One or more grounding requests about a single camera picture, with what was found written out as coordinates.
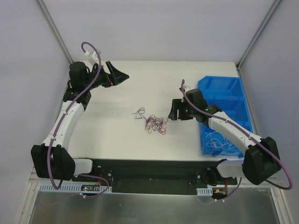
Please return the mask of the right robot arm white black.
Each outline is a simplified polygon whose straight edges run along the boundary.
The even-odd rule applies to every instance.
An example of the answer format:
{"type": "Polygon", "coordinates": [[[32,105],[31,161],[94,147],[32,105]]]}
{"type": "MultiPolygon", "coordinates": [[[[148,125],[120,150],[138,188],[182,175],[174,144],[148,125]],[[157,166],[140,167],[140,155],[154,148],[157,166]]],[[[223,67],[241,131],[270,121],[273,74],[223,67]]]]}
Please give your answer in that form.
{"type": "Polygon", "coordinates": [[[221,184],[227,177],[246,178],[259,185],[281,170],[278,149],[274,139],[262,138],[233,121],[220,107],[208,105],[199,89],[185,91],[183,97],[173,99],[168,118],[196,119],[199,123],[222,134],[243,154],[243,160],[220,161],[210,172],[211,181],[221,184]]]}

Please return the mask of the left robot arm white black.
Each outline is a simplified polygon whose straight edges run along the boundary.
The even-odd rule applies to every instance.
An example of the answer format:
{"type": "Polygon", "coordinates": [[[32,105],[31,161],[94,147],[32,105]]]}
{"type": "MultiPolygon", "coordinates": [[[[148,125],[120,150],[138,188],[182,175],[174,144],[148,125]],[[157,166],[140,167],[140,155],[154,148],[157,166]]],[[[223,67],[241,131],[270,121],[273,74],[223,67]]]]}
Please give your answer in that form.
{"type": "Polygon", "coordinates": [[[106,62],[109,72],[97,63],[89,69],[84,62],[74,62],[69,66],[70,80],[63,96],[60,114],[47,138],[40,145],[33,145],[31,157],[39,178],[69,181],[82,174],[93,182],[99,171],[91,159],[72,158],[68,153],[69,143],[80,117],[86,111],[91,99],[91,90],[102,86],[117,86],[129,79],[129,75],[106,62]]]}

